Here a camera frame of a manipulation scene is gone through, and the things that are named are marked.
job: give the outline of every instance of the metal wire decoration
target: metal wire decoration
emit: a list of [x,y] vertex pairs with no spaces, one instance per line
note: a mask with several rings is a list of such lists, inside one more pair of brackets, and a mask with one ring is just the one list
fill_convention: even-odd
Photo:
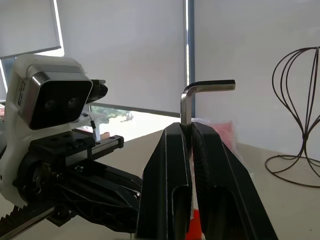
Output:
[[[290,69],[295,62],[295,60],[303,53],[307,51],[315,51],[314,53],[314,58],[313,58],[313,65],[312,65],[312,71],[311,71],[311,78],[310,78],[310,83],[308,87],[308,96],[307,96],[307,104],[306,104],[306,113],[305,116],[299,116],[297,109],[293,103],[292,97],[289,93],[288,89],[288,76]],[[280,78],[280,91],[276,90],[275,87],[275,74],[278,69],[280,69],[280,64],[284,64],[284,68],[282,69],[281,72],[281,78]],[[302,146],[297,155],[276,155],[273,157],[268,158],[265,161],[265,168],[274,176],[276,176],[279,179],[282,179],[284,181],[287,181],[289,183],[293,183],[296,185],[300,186],[305,186],[305,187],[311,187],[311,188],[320,188],[320,185],[310,185],[310,184],[304,184],[300,182],[296,182],[287,178],[284,178],[283,176],[280,176],[279,174],[292,168],[298,161],[307,161],[308,165],[312,169],[313,173],[317,175],[320,178],[319,173],[316,171],[316,168],[320,167],[320,162],[318,160],[312,159],[308,157],[308,152],[307,152],[307,142],[309,135],[311,131],[316,127],[316,125],[320,122],[320,115],[318,115],[315,119],[314,122],[311,122],[311,116],[313,112],[313,107],[314,107],[314,100],[315,100],[315,93],[316,93],[316,84],[317,84],[317,77],[318,77],[318,63],[319,63],[319,47],[306,47],[306,48],[301,48],[298,50],[295,50],[288,55],[286,55],[284,58],[280,60],[280,62],[276,65],[273,74],[272,74],[272,88],[273,92],[276,95],[276,97],[279,99],[279,101],[285,106],[285,108],[291,113],[295,121],[297,122],[301,133],[302,133]],[[284,160],[292,161],[292,163],[278,171],[271,171],[268,167],[268,163],[270,160],[276,159],[276,158],[281,158]]]

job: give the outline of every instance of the white table surface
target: white table surface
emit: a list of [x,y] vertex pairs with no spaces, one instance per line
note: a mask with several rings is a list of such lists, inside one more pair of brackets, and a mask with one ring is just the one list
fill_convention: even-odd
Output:
[[[143,169],[155,149],[161,132],[155,132],[124,144],[100,159],[104,164],[142,176]],[[266,212],[280,240],[317,240],[320,239],[320,189],[296,186],[272,176],[265,169],[264,162],[275,152],[239,144],[244,164],[253,172],[254,185],[259,193]],[[301,179],[308,183],[319,183],[320,179],[309,174],[309,169],[301,163]],[[298,175],[291,171],[289,176]],[[0,216],[8,214],[13,205],[0,198]],[[113,232],[106,227],[95,225],[75,217],[62,227],[44,220],[19,235],[20,240],[105,240],[129,239],[125,233]]]

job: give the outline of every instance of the camera lens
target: camera lens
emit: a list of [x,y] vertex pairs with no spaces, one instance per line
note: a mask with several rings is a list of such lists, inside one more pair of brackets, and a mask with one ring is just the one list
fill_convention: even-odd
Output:
[[73,108],[75,108],[76,106],[78,106],[78,104],[79,104],[79,98],[73,97],[73,98],[71,98],[71,99],[69,100],[69,102],[68,102],[68,107],[69,107],[70,109],[73,109]]
[[44,104],[44,108],[47,111],[51,111],[52,109],[54,109],[56,107],[56,102],[54,100],[48,100],[45,102]]

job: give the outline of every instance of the black wire stand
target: black wire stand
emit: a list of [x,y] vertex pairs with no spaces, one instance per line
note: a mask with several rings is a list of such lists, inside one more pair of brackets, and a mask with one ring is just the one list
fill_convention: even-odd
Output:
[[[310,83],[309,83],[309,88],[308,88],[308,97],[307,97],[307,105],[306,105],[306,113],[305,113],[305,121],[304,124],[301,121],[302,118],[298,115],[298,112],[296,110],[296,107],[293,103],[292,97],[289,93],[288,89],[288,77],[290,73],[290,69],[295,62],[295,60],[302,55],[303,53],[306,53],[307,51],[315,51],[314,52],[314,58],[313,58],[313,65],[312,65],[312,71],[311,71],[311,77],[310,77]],[[281,78],[280,78],[280,94],[278,93],[279,91],[276,91],[275,88],[275,74],[278,69],[280,69],[281,63],[285,63],[282,72],[281,72]],[[306,48],[301,48],[298,50],[295,50],[288,55],[286,55],[284,58],[280,60],[280,62],[276,65],[273,74],[272,74],[272,88],[273,92],[276,95],[276,97],[279,99],[279,101],[285,106],[285,108],[291,113],[293,116],[294,120],[297,122],[301,133],[302,133],[302,146],[297,155],[276,155],[268,158],[264,165],[265,168],[275,177],[284,180],[286,182],[304,186],[304,187],[310,187],[310,188],[320,188],[320,185],[311,185],[311,184],[305,184],[301,182],[297,182],[294,180],[290,180],[285,178],[284,176],[280,176],[280,173],[283,173],[284,171],[287,171],[291,169],[298,161],[303,161],[306,160],[310,168],[312,169],[312,172],[320,178],[320,174],[316,171],[317,168],[320,169],[320,162],[316,159],[308,157],[308,152],[307,152],[307,142],[309,135],[311,131],[316,127],[316,125],[320,122],[320,115],[318,115],[313,123],[311,123],[311,116],[313,112],[313,107],[314,107],[314,101],[315,101],[315,93],[316,93],[316,84],[317,84],[317,77],[318,77],[318,63],[319,63],[319,47],[306,47]],[[269,163],[271,160],[276,160],[276,159],[283,159],[287,161],[292,161],[292,163],[288,166],[285,167],[284,169],[277,170],[277,171],[272,171],[269,168]]]

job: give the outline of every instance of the red object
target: red object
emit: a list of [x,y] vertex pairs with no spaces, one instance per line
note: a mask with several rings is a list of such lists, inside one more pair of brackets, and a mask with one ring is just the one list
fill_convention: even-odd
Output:
[[189,231],[185,240],[200,240],[202,238],[199,210],[193,210],[193,219],[190,221]]

